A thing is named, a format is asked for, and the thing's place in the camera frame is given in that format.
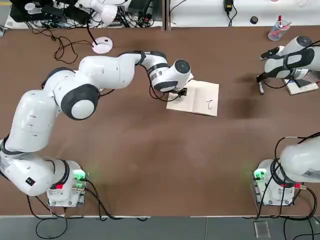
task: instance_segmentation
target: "notebook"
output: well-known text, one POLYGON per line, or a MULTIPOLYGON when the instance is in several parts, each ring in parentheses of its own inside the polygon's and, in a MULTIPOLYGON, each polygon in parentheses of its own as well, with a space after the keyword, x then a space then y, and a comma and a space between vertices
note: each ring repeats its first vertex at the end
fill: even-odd
MULTIPOLYGON (((174 101, 169 101, 166 105, 167 109, 214 117, 217 116, 219 84, 190 80, 185 87, 187 88, 186 96, 181 96, 174 101)), ((176 97, 176 94, 169 93, 168 100, 176 97)))
POLYGON ((286 84, 288 81, 290 82, 286 85, 286 89, 288 90, 290 95, 302 94, 317 90, 319 88, 316 83, 312 83, 300 88, 294 80, 283 79, 284 84, 286 84))

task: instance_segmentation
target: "brown tabletop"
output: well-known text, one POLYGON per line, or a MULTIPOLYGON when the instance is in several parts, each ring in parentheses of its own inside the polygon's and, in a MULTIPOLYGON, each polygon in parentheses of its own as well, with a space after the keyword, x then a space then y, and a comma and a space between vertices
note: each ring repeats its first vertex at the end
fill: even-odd
MULTIPOLYGON (((208 117, 166 110, 166 103, 149 96, 145 70, 136 68, 132 83, 99 100, 92 117, 74 121, 61 114, 49 145, 39 152, 78 162, 95 183, 101 200, 114 215, 247 216, 255 215, 251 172, 272 158, 284 136, 319 131, 320 91, 290 96, 285 88, 265 88, 261 96, 255 77, 264 70, 262 52, 285 45, 298 35, 314 41, 320 28, 292 27, 279 42, 267 38, 269 27, 97 29, 94 36, 111 37, 113 50, 162 51, 170 64, 187 60, 196 80, 220 84, 218 115, 208 117)), ((85 29, 57 30, 72 41, 89 40, 85 29)), ((75 45, 79 58, 67 65, 53 58, 59 44, 28 30, 12 30, 0 38, 0 135, 11 127, 22 94, 39 89, 56 67, 78 69, 93 55, 86 44, 75 45)), ((66 49, 64 60, 72 60, 66 49)), ((281 85, 280 80, 273 80, 281 85)), ((279 152, 294 141, 279 146, 279 152)), ((320 184, 308 184, 319 196, 320 184)), ((0 179, 0 215, 30 215, 26 196, 0 179)), ((306 215, 312 199, 303 192, 285 215, 306 215)), ((48 212, 32 201, 37 214, 48 212)), ((264 207, 277 214, 278 207, 264 207)), ((72 214, 97 215, 95 199, 72 214)))

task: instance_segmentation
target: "white robotic arm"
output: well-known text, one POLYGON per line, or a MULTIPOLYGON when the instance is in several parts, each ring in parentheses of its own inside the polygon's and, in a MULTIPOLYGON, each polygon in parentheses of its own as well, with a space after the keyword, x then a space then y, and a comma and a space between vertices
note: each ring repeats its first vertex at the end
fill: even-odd
POLYGON ((267 60, 264 72, 258 75, 260 83, 267 78, 303 79, 310 70, 320 70, 320 48, 312 46, 306 36, 297 36, 286 46, 275 47, 261 56, 267 60))
POLYGON ((320 137, 287 146, 278 161, 266 159, 254 171, 256 200, 263 197, 264 205, 290 206, 300 183, 320 183, 320 137))
POLYGON ((0 142, 0 173, 23 193, 47 191, 51 206, 75 207, 81 197, 77 186, 80 166, 74 161, 42 158, 34 152, 49 142, 57 115, 73 120, 89 118, 98 105, 99 89, 122 89, 130 84, 135 66, 147 70, 152 87, 161 92, 180 91, 191 74, 179 59, 172 67, 161 52, 125 52, 118 57, 85 57, 77 72, 65 67, 52 71, 43 90, 26 92, 14 114, 9 135, 0 142))

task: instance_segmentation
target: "wire bundle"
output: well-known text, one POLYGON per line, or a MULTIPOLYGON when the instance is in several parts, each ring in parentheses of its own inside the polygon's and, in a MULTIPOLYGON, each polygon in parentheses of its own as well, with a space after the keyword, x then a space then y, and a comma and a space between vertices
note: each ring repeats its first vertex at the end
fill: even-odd
POLYGON ((73 41, 72 42, 69 38, 67 38, 65 36, 55 36, 53 34, 53 31, 50 28, 45 28, 43 30, 39 30, 37 28, 34 28, 34 26, 35 27, 38 27, 38 26, 34 25, 33 22, 32 22, 32 24, 34 26, 30 22, 26 22, 25 24, 28 26, 29 29, 32 30, 33 34, 35 34, 35 35, 42 34, 42 35, 45 35, 47 37, 50 37, 51 40, 54 41, 54 42, 58 41, 59 42, 59 47, 53 53, 53 57, 54 57, 55 60, 63 62, 65 64, 73 64, 78 59, 79 55, 76 53, 76 51, 74 49, 74 45, 76 45, 76 44, 89 44, 89 45, 91 45, 91 43, 89 41, 87 41, 87 40, 80 40, 80 41, 73 41), (65 61, 65 60, 62 59, 62 57, 65 54, 65 49, 67 47, 71 47, 72 52, 75 55, 75 58, 72 61, 65 61))
MULTIPOLYGON (((89 181, 89 180, 85 180, 85 181, 86 181, 87 183, 89 183, 89 184, 92 186, 93 190, 94 190, 94 192, 93 192, 93 191, 90 190, 89 188, 85 188, 85 191, 86 191, 87 193, 90 193, 91 195, 93 195, 93 196, 96 198, 96 200, 97 200, 98 214, 99 214, 98 220, 104 222, 104 221, 106 221, 107 219, 112 219, 112 220, 121 220, 121 219, 123 219, 123 217, 115 217, 115 216, 111 215, 111 214, 107 211, 107 209, 106 209, 106 207, 104 206, 104 204, 102 203, 102 201, 100 200, 99 194, 98 194, 98 191, 97 191, 95 185, 94 185, 91 181, 89 181), (104 213, 105 213, 105 215, 106 215, 107 217, 105 217, 105 218, 102 217, 101 208, 103 209, 103 211, 104 211, 104 213)), ((42 217, 39 217, 39 216, 37 216, 37 215, 34 213, 34 211, 33 211, 33 208, 32 208, 31 202, 30 202, 30 197, 29 197, 28 195, 26 195, 26 198, 27 198, 27 202, 28 202, 28 206, 29 206, 29 209, 30 209, 31 214, 32 214, 35 218, 37 218, 37 219, 40 220, 40 221, 38 222, 38 224, 36 225, 36 227, 35 227, 35 234, 36 234, 39 238, 41 238, 41 239, 46 239, 46 240, 57 239, 57 238, 61 237, 63 234, 66 233, 66 231, 67 231, 67 229, 68 229, 68 220, 70 220, 70 219, 83 219, 83 218, 85 218, 84 216, 65 217, 65 215, 66 215, 66 209, 67 209, 66 207, 63 208, 63 210, 64 210, 64 216, 59 216, 59 215, 57 215, 56 213, 54 213, 53 211, 51 211, 51 210, 36 196, 35 198, 41 203, 41 205, 42 205, 45 209, 47 209, 47 210, 54 216, 54 217, 43 217, 43 218, 42 218, 42 217), (39 229, 39 225, 40 225, 42 222, 48 221, 48 220, 57 220, 57 219, 64 219, 64 220, 65 220, 65 228, 64 228, 64 230, 63 230, 62 233, 60 233, 59 235, 54 236, 54 237, 44 237, 44 236, 39 235, 38 229, 39 229)), ((147 217, 146 217, 146 218, 136 217, 136 219, 139 220, 139 221, 141 221, 141 222, 145 222, 146 220, 148 220, 147 217)))

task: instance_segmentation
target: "white desk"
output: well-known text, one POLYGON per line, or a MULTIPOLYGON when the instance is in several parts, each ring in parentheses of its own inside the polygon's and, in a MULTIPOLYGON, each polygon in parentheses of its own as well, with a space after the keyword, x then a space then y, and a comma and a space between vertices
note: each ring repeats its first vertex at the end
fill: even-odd
MULTIPOLYGON (((117 5, 119 3, 122 3, 123 0, 104 0, 104 3, 105 4, 111 4, 111 5, 117 5)), ((125 9, 127 10, 128 9, 128 6, 130 4, 131 0, 128 0, 127 2, 125 2, 124 4, 122 4, 122 6, 125 7, 125 9)), ((82 5, 82 10, 86 11, 86 12, 89 12, 89 8, 90 8, 90 0, 79 0, 75 6, 77 8, 80 7, 80 4, 82 5)), ((54 4, 53 5, 55 8, 58 8, 58 9, 61 9, 61 8, 66 8, 68 6, 68 4, 63 4, 63 3, 60 3, 60 5, 56 5, 54 4)), ((93 20, 94 21, 91 21, 90 22, 90 28, 96 28, 99 23, 101 21, 101 17, 99 14, 93 14, 95 15, 93 20)), ((34 24, 37 25, 37 26, 41 26, 41 21, 34 21, 34 24)), ((62 23, 63 27, 72 27, 74 26, 75 24, 78 24, 78 22, 75 22, 73 20, 70 20, 69 18, 66 19, 66 23, 62 23)), ((161 27, 162 26, 162 21, 155 21, 153 24, 152 24, 152 27, 161 27)), ((28 29, 28 26, 27 24, 25 24, 24 22, 16 22, 12 19, 12 17, 9 15, 6 22, 5 22, 5 27, 7 28, 10 28, 10 29, 28 29)), ((117 26, 117 25, 110 25, 110 26, 106 26, 105 24, 100 24, 98 26, 98 28, 106 28, 106 27, 109 27, 109 28, 122 28, 123 26, 117 26)))
MULTIPOLYGON (((181 0, 171 0, 170 9, 181 0)), ((320 0, 234 0, 237 15, 232 20, 234 27, 273 26, 282 19, 292 21, 292 26, 320 25, 320 0), (250 23, 252 16, 258 23, 250 23)), ((171 13, 172 27, 227 27, 223 0, 187 0, 171 13)))

